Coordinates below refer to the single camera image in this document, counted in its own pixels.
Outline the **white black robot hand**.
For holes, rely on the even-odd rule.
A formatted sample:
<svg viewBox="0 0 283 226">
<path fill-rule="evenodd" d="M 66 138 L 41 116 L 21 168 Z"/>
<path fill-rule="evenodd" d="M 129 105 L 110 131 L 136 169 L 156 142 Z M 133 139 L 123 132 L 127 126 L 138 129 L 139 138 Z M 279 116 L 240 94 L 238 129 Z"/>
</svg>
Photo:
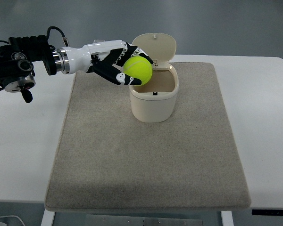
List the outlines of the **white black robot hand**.
<svg viewBox="0 0 283 226">
<path fill-rule="evenodd" d="M 62 73 L 96 73 L 116 85 L 141 85 L 139 79 L 124 73 L 123 66 L 129 58 L 141 56 L 153 64 L 141 48 L 122 40 L 92 43 L 82 48 L 65 47 L 58 52 L 63 62 Z"/>
</svg>

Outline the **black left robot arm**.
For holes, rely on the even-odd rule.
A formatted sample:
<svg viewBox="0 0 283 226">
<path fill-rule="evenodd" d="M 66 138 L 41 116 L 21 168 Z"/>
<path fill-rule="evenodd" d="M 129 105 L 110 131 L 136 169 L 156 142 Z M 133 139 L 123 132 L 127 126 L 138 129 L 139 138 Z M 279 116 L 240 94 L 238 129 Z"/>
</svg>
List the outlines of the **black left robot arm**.
<svg viewBox="0 0 283 226">
<path fill-rule="evenodd" d="M 25 102 L 30 103 L 33 100 L 30 89 L 35 86 L 33 62 L 42 61 L 48 75 L 66 69 L 62 55 L 48 43 L 51 30 L 58 31 L 64 46 L 69 46 L 65 34 L 56 26 L 50 26 L 45 35 L 0 40 L 0 91 L 20 92 Z"/>
</svg>

